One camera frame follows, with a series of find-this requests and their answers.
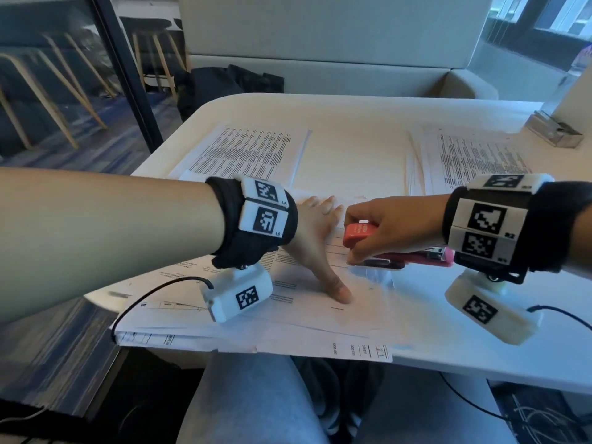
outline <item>white table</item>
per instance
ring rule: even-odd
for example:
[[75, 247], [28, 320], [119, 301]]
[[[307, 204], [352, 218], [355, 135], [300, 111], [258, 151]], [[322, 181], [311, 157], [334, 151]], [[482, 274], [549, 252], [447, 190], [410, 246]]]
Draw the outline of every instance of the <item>white table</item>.
[[[206, 104], [142, 164], [136, 176], [166, 177], [212, 129], [233, 125], [306, 125], [312, 130], [294, 187], [368, 198], [405, 194], [408, 129], [422, 123], [519, 131], [540, 104], [468, 99], [246, 94]], [[592, 142], [554, 149], [529, 131], [520, 148], [537, 172], [592, 180]], [[592, 335], [559, 313], [545, 313], [542, 330], [515, 347], [498, 341], [452, 308], [444, 291], [462, 271], [410, 265], [393, 276], [409, 322], [412, 349], [393, 349], [393, 361], [592, 394]], [[532, 304], [550, 304], [592, 321], [592, 282], [561, 273], [531, 273], [513, 290]], [[88, 298], [114, 310], [114, 298]]]

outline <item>black cable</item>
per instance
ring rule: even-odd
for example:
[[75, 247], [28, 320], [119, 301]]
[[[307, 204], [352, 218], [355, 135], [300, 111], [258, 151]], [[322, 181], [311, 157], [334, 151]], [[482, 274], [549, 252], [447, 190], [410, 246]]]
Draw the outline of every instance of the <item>black cable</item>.
[[[564, 315], [567, 315], [570, 318], [578, 321], [584, 327], [587, 327], [590, 331], [592, 331], [592, 325], [590, 323], [587, 323], [582, 318], [579, 318], [576, 315], [574, 315], [573, 313], [570, 313], [569, 311], [565, 311], [565, 310], [563, 310], [563, 309], [561, 309], [559, 307], [556, 307], [556, 306], [530, 306], [529, 308], [526, 309], [526, 311], [529, 312], [529, 313], [533, 313], [533, 312], [536, 312], [536, 311], [539, 311], [539, 310], [552, 310], [552, 311], [557, 311], [559, 313], [563, 313]], [[529, 422], [522, 421], [522, 420], [508, 419], [508, 418], [506, 418], [504, 416], [501, 416], [501, 415], [499, 415], [497, 413], [494, 413], [493, 411], [485, 410], [485, 408], [482, 408], [479, 405], [471, 402], [469, 399], [467, 399], [461, 393], [459, 393], [457, 390], [455, 390], [453, 388], [453, 386], [450, 385], [450, 383], [448, 383], [448, 380], [446, 380], [446, 378], [444, 377], [444, 374], [443, 373], [439, 372], [439, 374], [440, 374], [440, 377], [442, 377], [442, 380], [444, 380], [444, 383], [446, 383], [446, 385], [448, 386], [448, 388], [450, 388], [454, 394], [456, 394], [458, 397], [460, 397], [461, 399], [463, 399], [463, 401], [465, 401], [466, 403], [468, 403], [470, 406], [476, 408], [479, 411], [484, 412], [485, 414], [488, 414], [489, 416], [496, 417], [498, 419], [501, 419], [501, 420], [506, 421], [508, 423], [511, 423], [513, 425], [524, 425], [524, 426], [528, 426], [528, 427], [533, 428], [532, 427], [532, 424], [530, 424]], [[574, 425], [571, 425], [571, 426], [570, 425], [545, 425], [545, 424], [542, 424], [542, 425], [537, 425], [537, 428], [544, 427], [544, 428], [553, 428], [553, 429], [556, 429], [556, 428], [567, 428], [567, 429], [569, 429], [569, 428], [576, 428], [577, 427], [578, 429], [581, 429], [581, 425], [582, 424], [580, 424], [578, 422], [575, 422], [575, 424]]]
[[518, 420], [518, 419], [510, 419], [510, 418], [507, 418], [507, 417], [502, 416], [500, 414], [494, 413], [493, 411], [485, 410], [485, 408], [480, 407], [476, 403], [471, 402], [469, 399], [467, 399], [465, 396], [463, 396], [461, 393], [459, 393], [457, 390], [455, 390], [455, 388], [452, 385], [450, 385], [450, 382], [448, 380], [446, 380], [446, 377], [444, 377], [443, 373], [441, 373], [440, 371], [438, 371], [438, 373], [440, 374], [440, 377], [442, 377], [442, 380], [444, 380], [444, 383], [446, 383], [446, 386], [448, 386], [448, 388], [450, 388], [455, 395], [457, 395], [458, 397], [463, 399], [463, 401], [468, 403], [471, 407], [474, 407], [477, 410], [482, 411], [485, 414], [488, 414], [489, 416], [493, 416], [495, 418], [501, 419], [502, 421], [506, 421], [512, 425], [523, 425], [526, 427], [530, 427], [533, 430], [537, 430], [537, 429], [581, 429], [580, 425], [577, 422], [574, 423], [573, 425], [560, 425], [560, 424], [557, 424], [557, 425], [548, 425], [548, 424], [532, 425], [530, 422], [527, 422], [527, 421]]
[[589, 323], [587, 323], [586, 321], [584, 321], [582, 318], [578, 318], [573, 313], [570, 313], [569, 311], [562, 310], [561, 308], [558, 308], [556, 306], [530, 306], [529, 308], [526, 309], [526, 311], [528, 311], [530, 313], [533, 313], [534, 311], [539, 311], [539, 310], [558, 311], [559, 313], [563, 313], [564, 315], [567, 315], [570, 318], [578, 321], [580, 324], [582, 324], [582, 326], [588, 327], [588, 329], [590, 331], [592, 331], [592, 326]]
[[122, 314], [120, 314], [117, 319], [113, 322], [113, 326], [111, 327], [111, 340], [117, 344], [117, 339], [115, 337], [115, 329], [117, 328], [117, 324], [119, 324], [119, 322], [123, 319], [123, 317], [125, 315], [127, 315], [132, 308], [134, 308], [135, 306], [137, 306], [140, 302], [142, 302], [145, 298], [147, 298], [148, 296], [150, 296], [152, 293], [155, 293], [157, 291], [159, 291], [160, 289], [172, 285], [173, 283], [177, 283], [177, 282], [184, 282], [184, 281], [199, 281], [199, 282], [203, 282], [207, 285], [207, 287], [210, 290], [214, 289], [214, 285], [212, 285], [212, 283], [208, 280], [208, 279], [204, 279], [203, 277], [198, 277], [198, 276], [187, 276], [187, 277], [179, 277], [178, 279], [175, 279], [173, 281], [168, 281], [163, 283], [162, 285], [157, 286], [156, 288], [153, 288], [152, 290], [148, 291], [148, 293], [140, 296], [139, 298], [137, 298], [134, 302], [131, 303], [131, 305], [129, 307], [127, 307]]

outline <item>gray pants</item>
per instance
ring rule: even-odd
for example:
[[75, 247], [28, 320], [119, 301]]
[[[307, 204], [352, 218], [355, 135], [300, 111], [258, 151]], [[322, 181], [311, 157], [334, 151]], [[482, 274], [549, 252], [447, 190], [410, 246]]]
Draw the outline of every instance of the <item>gray pants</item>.
[[[355, 444], [515, 444], [507, 424], [459, 399], [439, 374], [387, 365]], [[447, 374], [478, 405], [498, 412], [484, 378]], [[215, 353], [177, 444], [327, 444], [290, 357]]]

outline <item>black frame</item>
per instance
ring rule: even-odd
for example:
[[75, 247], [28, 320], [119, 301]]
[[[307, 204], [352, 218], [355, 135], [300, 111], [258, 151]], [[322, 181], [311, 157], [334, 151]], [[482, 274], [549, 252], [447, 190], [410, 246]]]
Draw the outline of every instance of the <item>black frame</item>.
[[569, 70], [575, 56], [589, 42], [537, 27], [542, 14], [557, 13], [565, 0], [528, 0], [517, 22], [488, 18], [485, 40], [536, 61]]
[[162, 134], [150, 107], [148, 96], [138, 78], [136, 63], [127, 46], [124, 33], [117, 21], [111, 0], [86, 0], [95, 25], [129, 106], [151, 153], [162, 145]]

